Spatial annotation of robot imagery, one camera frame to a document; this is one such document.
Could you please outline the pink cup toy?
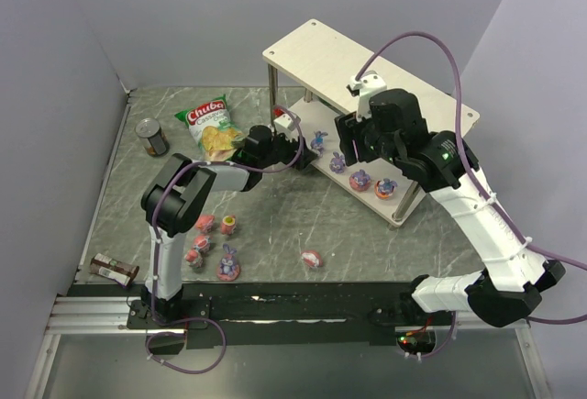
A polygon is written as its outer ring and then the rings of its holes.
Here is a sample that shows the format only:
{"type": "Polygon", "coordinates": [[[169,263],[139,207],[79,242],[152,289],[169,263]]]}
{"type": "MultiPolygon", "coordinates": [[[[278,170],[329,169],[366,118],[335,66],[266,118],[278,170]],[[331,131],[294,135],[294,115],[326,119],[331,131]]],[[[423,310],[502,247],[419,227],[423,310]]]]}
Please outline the pink cup toy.
{"type": "Polygon", "coordinates": [[[231,236],[237,227],[237,219],[235,216],[224,216],[220,223],[220,232],[224,236],[231,236]]]}

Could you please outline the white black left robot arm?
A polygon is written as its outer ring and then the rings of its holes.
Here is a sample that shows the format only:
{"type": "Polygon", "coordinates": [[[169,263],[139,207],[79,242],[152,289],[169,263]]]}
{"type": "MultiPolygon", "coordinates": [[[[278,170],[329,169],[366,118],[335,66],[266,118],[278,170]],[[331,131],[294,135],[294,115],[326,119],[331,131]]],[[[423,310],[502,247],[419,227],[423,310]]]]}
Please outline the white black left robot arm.
{"type": "Polygon", "coordinates": [[[274,165],[301,171],[317,159],[301,135],[289,139],[260,125],[237,143],[225,161],[193,161],[174,153],[141,198],[150,225],[150,267],[141,290],[141,301],[160,324],[170,324],[181,314],[183,261],[186,233],[202,214],[212,192],[247,192],[274,165]]]}

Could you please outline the pink striped bunny toy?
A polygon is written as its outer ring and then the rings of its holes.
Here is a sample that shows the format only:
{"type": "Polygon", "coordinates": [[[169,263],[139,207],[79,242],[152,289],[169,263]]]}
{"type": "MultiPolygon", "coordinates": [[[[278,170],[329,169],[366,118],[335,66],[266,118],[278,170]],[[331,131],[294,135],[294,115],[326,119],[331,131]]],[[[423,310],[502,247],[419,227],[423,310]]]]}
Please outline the pink striped bunny toy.
{"type": "Polygon", "coordinates": [[[211,238],[208,235],[198,235],[193,242],[192,249],[198,253],[206,254],[212,246],[211,238]]]}

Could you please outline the purple bunny pink base toy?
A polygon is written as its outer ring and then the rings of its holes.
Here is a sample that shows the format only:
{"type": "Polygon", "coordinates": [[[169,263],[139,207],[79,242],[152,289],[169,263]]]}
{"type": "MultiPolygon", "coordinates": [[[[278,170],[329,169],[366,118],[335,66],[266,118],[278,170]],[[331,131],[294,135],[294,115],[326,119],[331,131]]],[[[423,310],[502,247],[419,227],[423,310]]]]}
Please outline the purple bunny pink base toy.
{"type": "Polygon", "coordinates": [[[240,265],[237,250],[225,243],[224,255],[216,266],[216,277],[223,282],[234,282],[240,275],[240,265]]]}

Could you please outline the pink white cupcake toy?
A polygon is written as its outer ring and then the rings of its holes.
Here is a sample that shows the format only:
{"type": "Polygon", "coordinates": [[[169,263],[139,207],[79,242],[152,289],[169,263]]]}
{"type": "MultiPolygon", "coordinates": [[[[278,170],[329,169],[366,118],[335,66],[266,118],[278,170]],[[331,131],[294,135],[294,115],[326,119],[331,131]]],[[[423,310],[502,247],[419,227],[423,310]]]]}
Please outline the pink white cupcake toy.
{"type": "Polygon", "coordinates": [[[301,253],[303,263],[312,269],[320,268],[324,262],[320,254],[314,250],[305,250],[301,253]]]}

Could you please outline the purple bunny blue ears toy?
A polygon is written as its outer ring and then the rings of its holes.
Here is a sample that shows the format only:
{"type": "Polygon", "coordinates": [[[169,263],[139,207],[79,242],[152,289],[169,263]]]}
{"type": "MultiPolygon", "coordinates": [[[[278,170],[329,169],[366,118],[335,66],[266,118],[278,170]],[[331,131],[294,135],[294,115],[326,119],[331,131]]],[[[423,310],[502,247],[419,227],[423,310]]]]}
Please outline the purple bunny blue ears toy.
{"type": "Polygon", "coordinates": [[[320,154],[323,153],[324,147],[324,139],[328,135],[327,132],[318,130],[315,132],[314,138],[310,142],[310,148],[320,154]]]}

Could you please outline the small purple bunny head toy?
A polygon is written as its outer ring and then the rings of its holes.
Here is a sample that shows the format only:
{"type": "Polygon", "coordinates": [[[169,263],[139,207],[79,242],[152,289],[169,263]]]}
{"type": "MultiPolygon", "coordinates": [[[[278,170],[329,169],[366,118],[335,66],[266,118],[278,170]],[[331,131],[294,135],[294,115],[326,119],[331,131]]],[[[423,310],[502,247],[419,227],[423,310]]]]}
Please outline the small purple bunny head toy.
{"type": "Polygon", "coordinates": [[[337,151],[334,151],[329,163],[329,169],[336,174],[343,173],[346,170],[345,157],[337,151]]]}

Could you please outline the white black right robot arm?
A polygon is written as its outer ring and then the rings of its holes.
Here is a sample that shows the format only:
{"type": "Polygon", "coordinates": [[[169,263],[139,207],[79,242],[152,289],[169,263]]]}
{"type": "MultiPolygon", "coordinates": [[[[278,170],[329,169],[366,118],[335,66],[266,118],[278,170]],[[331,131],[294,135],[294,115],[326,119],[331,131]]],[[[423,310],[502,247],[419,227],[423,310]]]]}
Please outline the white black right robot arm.
{"type": "Polygon", "coordinates": [[[529,240],[519,239],[506,224],[461,136],[429,131],[417,97],[403,89],[353,88],[350,93],[359,99],[357,111],[335,120],[347,164],[390,162],[450,214],[483,264],[482,270],[457,277],[416,278],[410,293],[415,309],[472,312],[493,327],[530,316],[565,269],[531,251],[529,240]]]}

